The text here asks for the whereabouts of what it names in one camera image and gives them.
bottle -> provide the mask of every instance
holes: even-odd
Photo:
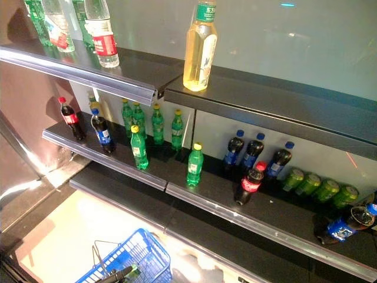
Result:
[[[164,117],[160,111],[160,105],[153,105],[153,115],[152,115],[152,126],[153,126],[153,140],[154,144],[161,145],[164,143]]]
[[[78,24],[80,25],[82,41],[84,42],[86,48],[94,50],[94,42],[92,40],[92,36],[89,34],[87,28],[85,27],[85,20],[87,19],[87,15],[85,14],[84,0],[72,0],[72,3],[73,7],[75,8]]]
[[[75,138],[77,140],[83,140],[85,138],[85,134],[80,127],[80,122],[78,121],[75,111],[66,103],[65,97],[59,97],[59,102],[61,104],[61,114],[64,121],[71,128]]]
[[[148,167],[147,152],[145,150],[145,138],[139,132],[137,125],[131,126],[132,138],[131,147],[135,157],[136,167],[138,169],[146,169]]]
[[[139,133],[144,139],[147,138],[147,133],[145,132],[145,115],[140,108],[139,102],[134,102],[134,112],[133,112],[134,125],[139,128]]]
[[[204,90],[208,80],[217,42],[213,24],[215,0],[199,0],[196,20],[187,31],[183,85],[191,91]]]
[[[228,142],[228,152],[225,154],[223,165],[226,172],[230,171],[237,162],[238,154],[242,150],[245,142],[243,139],[244,131],[238,130],[237,136]]]
[[[112,153],[115,150],[115,144],[108,131],[107,123],[104,117],[101,117],[98,109],[92,109],[91,124],[97,134],[98,140],[102,145],[104,152]]]
[[[369,203],[356,206],[349,212],[322,229],[315,230],[315,236],[322,245],[344,242],[346,238],[372,226],[377,215],[377,205]]]
[[[110,24],[110,13],[106,0],[84,0],[87,20],[85,27],[91,34],[95,51],[102,67],[119,65],[118,51]]]
[[[60,52],[75,51],[68,22],[59,0],[42,0],[42,6],[45,14],[45,26],[51,43],[56,45]]]
[[[292,154],[287,149],[293,149],[294,146],[294,143],[287,141],[285,144],[286,149],[280,149],[273,155],[273,158],[270,161],[266,171],[269,179],[275,179],[280,171],[282,171],[284,166],[290,161]]]
[[[48,30],[45,26],[45,14],[41,0],[25,0],[28,17],[30,17],[38,34],[39,41],[43,46],[51,47]]]
[[[236,193],[234,194],[234,200],[239,205],[244,205],[250,200],[253,193],[258,190],[263,177],[264,170],[266,170],[267,163],[264,161],[259,161],[255,168],[250,168],[247,174],[242,178],[241,184],[237,187]]]
[[[122,102],[123,102],[122,116],[123,116],[125,132],[127,134],[127,137],[131,138],[132,137],[131,126],[134,123],[133,111],[130,105],[128,104],[128,99],[124,98],[122,99]]]
[[[188,157],[188,167],[187,167],[187,184],[189,186],[196,186],[200,181],[200,172],[203,166],[203,153],[201,152],[201,144],[194,143],[194,150],[190,153]]]
[[[257,140],[252,140],[247,145],[247,149],[241,161],[242,172],[246,173],[254,166],[255,161],[264,148],[264,144],[261,142],[262,140],[264,140],[264,134],[259,133],[257,135]]]
[[[171,124],[171,147],[173,150],[180,150],[182,148],[182,134],[183,134],[183,121],[182,112],[177,109],[175,112],[174,120]]]

red label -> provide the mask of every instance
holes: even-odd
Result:
[[[99,56],[111,56],[118,53],[113,34],[93,37],[93,42]]]
[[[78,118],[77,118],[76,114],[71,114],[69,116],[63,115],[63,118],[64,118],[64,120],[67,124],[74,124],[74,123],[78,122]]]
[[[246,178],[243,178],[241,181],[241,186],[244,190],[250,193],[254,193],[258,190],[258,187],[260,186],[260,184],[250,183]]]

green can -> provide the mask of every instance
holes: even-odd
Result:
[[[310,196],[320,186],[320,177],[316,174],[309,173],[305,175],[296,189],[296,194],[302,197]]]
[[[300,169],[293,168],[283,181],[283,190],[290,192],[290,190],[297,188],[303,179],[304,172],[302,172]]]
[[[334,195],[332,199],[332,204],[338,208],[345,208],[351,202],[354,202],[359,197],[359,191],[357,188],[351,185],[343,185],[340,187],[339,193]]]
[[[339,185],[334,180],[324,180],[318,190],[314,192],[313,198],[320,203],[325,203],[334,195],[339,193],[339,191]]]

blue label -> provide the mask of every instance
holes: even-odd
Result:
[[[343,218],[339,218],[328,225],[328,234],[341,242],[357,231],[347,225]]]

blue bottle cap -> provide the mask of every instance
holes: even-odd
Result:
[[[263,133],[257,134],[257,139],[258,140],[264,140],[264,134]]]
[[[243,130],[238,130],[237,131],[237,137],[243,137],[243,133],[244,133]]]
[[[366,205],[366,209],[371,215],[377,215],[377,205],[374,203],[369,203]]]
[[[285,147],[287,149],[293,149],[294,146],[295,146],[295,143],[292,143],[291,141],[287,141],[287,143],[285,144]]]

